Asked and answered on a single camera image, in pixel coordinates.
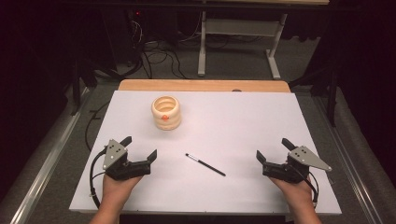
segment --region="desk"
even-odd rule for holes
[[[95,212],[96,207],[88,196],[91,162],[109,138],[120,141],[131,135],[130,161],[145,160],[154,149],[158,150],[158,158],[151,164],[151,175],[145,176],[134,189],[123,213],[287,214],[289,210],[283,195],[262,176],[262,166],[255,158],[256,150],[267,156],[268,161],[281,163],[288,152],[280,143],[282,137],[288,137],[295,145],[304,144],[317,153],[315,145],[295,95],[285,88],[284,82],[273,82],[274,86],[279,86],[275,88],[278,92],[256,91],[260,85],[270,86],[272,82],[269,81],[241,81],[241,86],[238,82],[123,81],[120,90],[113,95],[70,209]],[[230,92],[235,88],[243,91]],[[157,129],[149,112],[152,101],[164,94],[176,96],[181,105],[182,123],[173,131]],[[215,166],[226,176],[187,158],[187,152]],[[95,166],[95,173],[101,172],[101,162],[103,160]],[[318,169],[312,169],[312,173],[320,186],[318,213],[340,214],[326,174]],[[101,178],[94,181],[98,195],[102,195],[101,183]]]
[[[261,4],[301,4],[301,5],[328,5],[329,0],[216,0],[217,2],[239,2],[239,3],[261,3]],[[282,35],[288,14],[282,13],[279,21],[240,21],[240,20],[219,20],[207,19],[206,12],[202,12],[201,23],[201,47],[198,59],[198,76],[205,75],[206,34],[219,35],[259,35],[270,36],[273,44],[265,51],[266,58],[270,65],[273,79],[281,79],[274,58],[277,45]]]

